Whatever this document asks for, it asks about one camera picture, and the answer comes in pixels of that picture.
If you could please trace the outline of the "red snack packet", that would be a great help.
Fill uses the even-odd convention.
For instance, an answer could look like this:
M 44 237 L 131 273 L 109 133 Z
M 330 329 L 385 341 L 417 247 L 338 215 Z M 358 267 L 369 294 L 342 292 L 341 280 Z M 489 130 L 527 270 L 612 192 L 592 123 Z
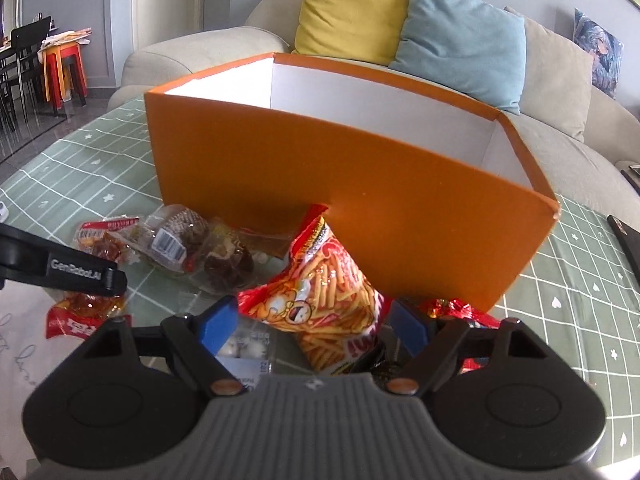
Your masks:
M 418 305 L 418 310 L 426 316 L 424 328 L 425 349 L 435 338 L 443 322 L 448 318 L 462 320 L 473 330 L 496 330 L 500 322 L 488 313 L 480 312 L 461 299 L 427 299 Z M 447 367 L 446 378 L 453 378 L 474 370 L 481 370 L 488 364 L 488 356 L 480 356 L 473 350 L 470 358 L 455 358 Z

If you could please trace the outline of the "white candy balls bag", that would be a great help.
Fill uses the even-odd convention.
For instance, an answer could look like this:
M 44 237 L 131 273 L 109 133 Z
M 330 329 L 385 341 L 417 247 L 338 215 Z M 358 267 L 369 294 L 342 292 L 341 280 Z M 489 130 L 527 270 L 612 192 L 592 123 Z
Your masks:
M 271 373 L 276 343 L 268 325 L 239 318 L 238 326 L 216 358 L 247 390 L 254 390 Z

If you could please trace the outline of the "red dried meat packet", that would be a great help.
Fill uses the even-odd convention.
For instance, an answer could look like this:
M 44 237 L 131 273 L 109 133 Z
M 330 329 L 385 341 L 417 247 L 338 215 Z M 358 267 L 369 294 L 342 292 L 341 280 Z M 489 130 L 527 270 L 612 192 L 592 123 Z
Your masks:
M 126 236 L 139 223 L 137 216 L 120 216 L 87 221 L 76 228 L 72 246 L 85 258 L 53 260 L 53 269 L 73 287 L 54 296 L 56 303 L 46 318 L 46 338 L 87 339 L 109 318 L 122 316 L 131 321 L 122 272 L 138 260 Z

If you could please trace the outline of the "clear bag chocolate cake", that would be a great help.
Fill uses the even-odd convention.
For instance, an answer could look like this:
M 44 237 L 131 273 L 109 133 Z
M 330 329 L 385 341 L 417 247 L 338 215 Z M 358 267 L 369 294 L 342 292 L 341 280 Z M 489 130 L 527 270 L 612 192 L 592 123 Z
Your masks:
M 288 235 L 233 229 L 215 219 L 190 261 L 186 280 L 212 295 L 264 284 L 284 269 L 291 240 Z

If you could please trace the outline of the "clear bag brown pastry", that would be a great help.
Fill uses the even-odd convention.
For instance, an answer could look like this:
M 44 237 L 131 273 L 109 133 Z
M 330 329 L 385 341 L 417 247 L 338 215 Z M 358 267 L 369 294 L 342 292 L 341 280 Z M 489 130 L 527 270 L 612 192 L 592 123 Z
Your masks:
M 182 205 L 163 206 L 131 231 L 131 244 L 162 268 L 193 271 L 196 255 L 209 236 L 209 224 Z

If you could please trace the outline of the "orange fries snack bag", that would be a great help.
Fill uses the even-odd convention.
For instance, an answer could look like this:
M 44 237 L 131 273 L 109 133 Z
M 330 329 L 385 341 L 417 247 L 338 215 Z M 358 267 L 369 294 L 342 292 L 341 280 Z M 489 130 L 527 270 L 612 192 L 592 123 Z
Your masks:
M 390 300 L 359 269 L 325 212 L 325 206 L 309 208 L 285 269 L 268 283 L 239 292 L 238 309 L 292 333 L 315 372 L 337 375 L 374 348 Z

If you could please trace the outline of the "dark green gold packet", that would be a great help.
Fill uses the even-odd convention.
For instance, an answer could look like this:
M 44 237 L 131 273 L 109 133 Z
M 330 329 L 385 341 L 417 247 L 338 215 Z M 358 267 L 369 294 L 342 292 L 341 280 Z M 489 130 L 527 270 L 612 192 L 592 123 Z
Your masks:
M 386 344 L 378 340 L 372 349 L 346 368 L 345 374 L 369 373 L 380 388 L 385 388 L 410 360 L 411 356 L 404 348 L 388 350 Z

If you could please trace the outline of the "orange cardboard box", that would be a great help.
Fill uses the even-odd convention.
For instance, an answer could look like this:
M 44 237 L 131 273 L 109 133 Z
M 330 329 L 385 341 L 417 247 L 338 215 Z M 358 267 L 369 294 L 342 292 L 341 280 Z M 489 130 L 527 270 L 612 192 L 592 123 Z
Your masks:
M 558 221 L 510 117 L 392 70 L 243 58 L 144 97 L 165 203 L 262 235 L 311 206 L 384 295 L 491 309 Z

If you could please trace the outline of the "green checked tablecloth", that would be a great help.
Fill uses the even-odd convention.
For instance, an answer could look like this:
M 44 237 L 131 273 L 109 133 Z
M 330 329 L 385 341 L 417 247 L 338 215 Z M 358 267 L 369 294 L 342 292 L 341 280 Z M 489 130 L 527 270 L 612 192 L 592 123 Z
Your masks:
M 53 143 L 1 185 L 9 224 L 69 242 L 85 221 L 160 206 L 144 105 L 132 100 Z M 524 321 L 597 391 L 594 463 L 639 469 L 639 284 L 605 214 L 561 194 L 562 216 L 492 313 Z

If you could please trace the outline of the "black dining chair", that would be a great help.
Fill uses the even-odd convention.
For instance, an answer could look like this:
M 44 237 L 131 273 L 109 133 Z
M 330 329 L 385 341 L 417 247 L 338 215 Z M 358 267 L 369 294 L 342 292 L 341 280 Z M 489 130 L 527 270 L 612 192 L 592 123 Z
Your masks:
M 1 52 L 1 121 L 12 132 L 17 126 L 13 88 L 17 88 L 25 122 L 28 122 L 27 102 L 36 108 L 38 80 L 43 75 L 38 52 L 48 36 L 50 24 L 51 18 L 46 16 L 14 28 L 9 47 Z

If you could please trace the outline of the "red orange stool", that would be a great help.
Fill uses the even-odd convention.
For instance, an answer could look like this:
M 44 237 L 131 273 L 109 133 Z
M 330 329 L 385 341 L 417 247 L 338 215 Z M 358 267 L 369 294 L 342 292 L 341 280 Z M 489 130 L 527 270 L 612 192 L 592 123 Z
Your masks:
M 87 79 L 78 40 L 50 44 L 41 51 L 44 96 L 53 114 L 63 108 L 65 98 L 77 96 L 82 105 L 88 96 Z

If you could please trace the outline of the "beige fabric sofa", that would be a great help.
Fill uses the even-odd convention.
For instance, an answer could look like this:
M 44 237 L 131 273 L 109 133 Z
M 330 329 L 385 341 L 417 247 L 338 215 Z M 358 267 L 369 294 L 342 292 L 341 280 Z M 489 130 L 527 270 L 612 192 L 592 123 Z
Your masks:
M 151 44 L 126 59 L 108 106 L 206 68 L 269 52 L 288 52 L 303 0 L 262 0 L 245 24 Z M 639 222 L 639 195 L 620 170 L 639 160 L 639 122 L 587 77 L 585 53 L 531 18 L 525 21 L 526 79 L 512 122 L 555 192 Z

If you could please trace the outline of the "beige cushion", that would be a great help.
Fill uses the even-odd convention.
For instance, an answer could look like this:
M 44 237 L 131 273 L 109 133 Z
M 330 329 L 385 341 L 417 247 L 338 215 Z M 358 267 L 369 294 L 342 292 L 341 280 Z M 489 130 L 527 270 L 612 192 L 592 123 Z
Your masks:
M 582 142 L 591 102 L 591 56 L 573 41 L 524 18 L 525 84 L 518 116 L 525 128 L 553 130 Z

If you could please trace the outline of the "light blue cushion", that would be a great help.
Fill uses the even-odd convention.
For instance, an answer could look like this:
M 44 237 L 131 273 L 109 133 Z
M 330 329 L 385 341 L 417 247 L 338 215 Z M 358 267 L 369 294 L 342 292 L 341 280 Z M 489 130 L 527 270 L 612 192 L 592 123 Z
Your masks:
M 484 0 L 409 0 L 390 68 L 518 114 L 524 18 Z

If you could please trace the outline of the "yellow cushion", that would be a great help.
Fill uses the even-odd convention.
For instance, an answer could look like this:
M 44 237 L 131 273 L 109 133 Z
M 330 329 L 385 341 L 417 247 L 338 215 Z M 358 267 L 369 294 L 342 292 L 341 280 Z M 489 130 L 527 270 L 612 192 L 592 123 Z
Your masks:
M 408 2 L 303 0 L 294 51 L 386 66 L 395 57 Z

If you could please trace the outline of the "anime print cushion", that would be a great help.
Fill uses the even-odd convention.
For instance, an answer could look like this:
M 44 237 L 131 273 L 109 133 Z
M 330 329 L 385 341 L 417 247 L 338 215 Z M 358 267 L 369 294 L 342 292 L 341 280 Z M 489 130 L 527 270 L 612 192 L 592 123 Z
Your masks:
M 624 45 L 578 9 L 574 10 L 573 41 L 592 58 L 592 84 L 615 99 Z

